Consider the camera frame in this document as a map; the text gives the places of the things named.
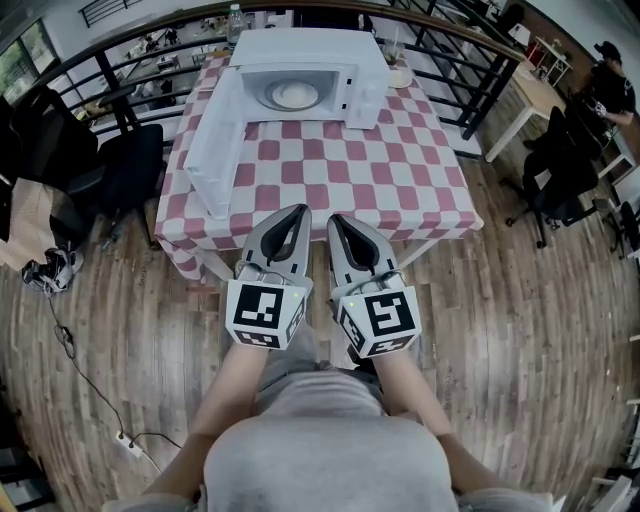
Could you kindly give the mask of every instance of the water bottle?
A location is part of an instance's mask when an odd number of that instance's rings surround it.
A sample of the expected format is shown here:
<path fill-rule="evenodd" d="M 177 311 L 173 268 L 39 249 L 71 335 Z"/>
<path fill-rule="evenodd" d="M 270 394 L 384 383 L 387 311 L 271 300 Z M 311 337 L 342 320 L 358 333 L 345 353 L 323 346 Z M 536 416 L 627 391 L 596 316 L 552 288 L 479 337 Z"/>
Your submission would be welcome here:
<path fill-rule="evenodd" d="M 245 28 L 247 28 L 247 23 L 244 20 L 244 14 L 240 10 L 240 4 L 232 4 L 227 21 L 227 44 L 232 53 L 238 43 L 240 33 Z"/>

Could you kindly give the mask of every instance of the white plate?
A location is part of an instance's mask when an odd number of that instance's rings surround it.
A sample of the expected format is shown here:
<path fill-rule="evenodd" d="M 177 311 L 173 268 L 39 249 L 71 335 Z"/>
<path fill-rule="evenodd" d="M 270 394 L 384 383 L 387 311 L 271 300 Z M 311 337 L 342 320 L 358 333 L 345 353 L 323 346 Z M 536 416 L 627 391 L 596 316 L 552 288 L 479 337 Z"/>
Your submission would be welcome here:
<path fill-rule="evenodd" d="M 291 80 L 276 86 L 271 99 L 282 108 L 302 109 L 318 101 L 318 91 L 307 82 Z"/>

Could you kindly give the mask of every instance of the white microwave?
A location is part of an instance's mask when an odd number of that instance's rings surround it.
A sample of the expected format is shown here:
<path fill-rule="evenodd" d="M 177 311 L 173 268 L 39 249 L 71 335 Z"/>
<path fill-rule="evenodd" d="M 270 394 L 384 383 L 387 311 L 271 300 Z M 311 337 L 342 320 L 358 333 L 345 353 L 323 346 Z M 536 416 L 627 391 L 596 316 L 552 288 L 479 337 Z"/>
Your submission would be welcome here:
<path fill-rule="evenodd" d="M 389 67 L 368 32 L 244 31 L 207 104 L 185 169 L 217 219 L 227 217 L 247 123 L 344 121 L 376 126 Z"/>

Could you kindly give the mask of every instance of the open microwave door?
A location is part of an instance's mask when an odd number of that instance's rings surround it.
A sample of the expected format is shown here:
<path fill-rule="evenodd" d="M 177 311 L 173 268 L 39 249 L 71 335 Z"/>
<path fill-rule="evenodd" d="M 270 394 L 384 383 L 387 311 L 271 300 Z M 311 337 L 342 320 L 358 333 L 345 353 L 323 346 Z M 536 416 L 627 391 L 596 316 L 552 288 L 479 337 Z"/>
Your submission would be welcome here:
<path fill-rule="evenodd" d="M 227 68 L 218 80 L 193 137 L 184 169 L 215 219 L 227 218 L 245 128 L 240 73 Z"/>

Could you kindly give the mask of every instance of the cable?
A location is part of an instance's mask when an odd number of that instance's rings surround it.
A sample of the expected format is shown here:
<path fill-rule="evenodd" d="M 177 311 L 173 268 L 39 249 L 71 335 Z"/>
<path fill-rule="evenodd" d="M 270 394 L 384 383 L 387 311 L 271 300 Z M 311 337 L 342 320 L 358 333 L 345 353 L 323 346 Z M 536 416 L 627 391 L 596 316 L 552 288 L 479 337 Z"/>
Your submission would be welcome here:
<path fill-rule="evenodd" d="M 60 323 L 60 320 L 58 319 L 58 316 L 56 315 L 56 312 L 53 309 L 53 302 L 51 301 L 51 293 L 50 293 L 50 291 L 48 289 L 45 290 L 45 296 L 47 297 L 47 300 L 49 301 L 49 307 L 51 308 L 51 315 L 53 316 L 53 320 L 56 323 L 55 327 L 53 328 L 53 332 L 56 335 L 58 343 L 60 343 L 60 345 L 62 345 L 62 348 L 64 348 L 65 354 L 71 360 L 71 362 L 73 363 L 73 366 L 75 367 L 76 371 L 80 374 L 80 376 L 84 380 L 87 381 L 87 384 L 89 384 L 89 386 L 91 386 L 91 388 L 98 394 L 98 396 L 100 398 L 102 398 L 102 400 L 104 400 L 104 402 L 115 413 L 116 417 L 118 418 L 118 424 L 120 425 L 120 432 L 124 433 L 124 424 L 122 423 L 122 417 L 120 416 L 120 413 L 118 412 L 118 410 L 111 404 L 111 402 L 109 402 L 107 397 L 104 396 L 104 394 L 102 394 L 102 392 L 96 387 L 96 385 L 93 382 L 91 382 L 91 379 L 89 379 L 89 377 L 87 377 L 84 373 L 82 373 L 82 370 L 80 370 L 80 368 L 78 366 L 78 361 L 76 360 L 76 355 L 77 355 L 77 353 L 76 353 L 76 344 L 75 344 L 75 341 L 73 340 L 73 335 L 71 334 L 71 331 L 66 326 L 64 326 L 64 325 L 62 325 Z M 169 441 L 176 448 L 182 449 L 182 446 L 180 446 L 178 443 L 173 441 L 168 436 L 166 436 L 164 434 L 161 434 L 159 432 L 141 432 L 140 434 L 136 434 L 131 439 L 131 444 L 133 444 L 135 442 L 135 440 L 138 439 L 141 436 L 158 436 L 158 437 L 162 437 L 163 439 L 166 439 L 167 441 Z M 153 459 L 151 459 L 151 457 L 149 457 L 149 455 L 147 455 L 144 452 L 144 450 L 143 450 L 143 453 L 149 459 L 149 461 L 155 466 L 155 468 L 158 471 L 160 471 L 160 469 L 158 468 L 156 463 L 153 461 Z"/>
<path fill-rule="evenodd" d="M 163 439 L 166 439 L 167 441 L 169 441 L 176 448 L 179 448 L 180 450 L 182 450 L 182 446 L 180 446 L 178 443 L 176 443 L 172 439 L 168 438 L 164 434 L 160 434 L 159 432 L 140 432 L 139 434 L 136 434 L 135 437 L 133 437 L 133 439 L 131 439 L 131 444 L 135 443 L 136 439 L 138 439 L 139 437 L 142 437 L 142 436 L 158 436 L 158 437 L 162 437 Z"/>
<path fill-rule="evenodd" d="M 146 459 L 151 462 L 151 464 L 153 464 L 153 467 L 156 468 L 158 470 L 158 473 L 162 473 L 162 471 L 160 471 L 160 468 L 158 467 L 158 465 L 155 463 L 155 461 L 151 458 L 151 455 L 149 455 L 147 452 L 145 452 L 144 450 L 142 450 L 142 455 L 144 455 L 146 457 Z"/>
<path fill-rule="evenodd" d="M 102 398 L 102 400 L 104 400 L 104 402 L 115 413 L 116 417 L 118 418 L 118 423 L 120 424 L 120 432 L 124 432 L 124 425 L 122 424 L 122 418 L 120 417 L 120 413 L 116 410 L 116 408 L 113 405 L 111 405 L 111 402 L 109 402 L 107 397 L 102 394 L 102 392 L 96 387 L 96 385 L 93 382 L 91 382 L 91 379 L 89 379 L 89 377 L 87 377 L 84 373 L 82 373 L 82 370 L 80 370 L 80 368 L 78 367 L 78 361 L 76 361 L 76 355 L 77 355 L 76 344 L 73 341 L 73 335 L 71 334 L 71 331 L 69 331 L 69 329 L 64 325 L 62 325 L 58 320 L 58 317 L 56 316 L 56 313 L 53 309 L 53 302 L 51 301 L 51 295 L 49 295 L 48 293 L 46 295 L 47 295 L 47 300 L 49 301 L 49 307 L 51 308 L 51 313 L 53 314 L 53 319 L 56 322 L 56 326 L 53 328 L 53 332 L 55 333 L 56 338 L 58 338 L 58 342 L 64 348 L 64 351 L 67 354 L 67 357 L 71 360 L 71 362 L 73 363 L 73 366 L 75 366 L 80 376 L 87 381 L 87 384 L 89 384 L 89 386 L 93 388 L 93 390 L 98 394 L 98 396 Z"/>

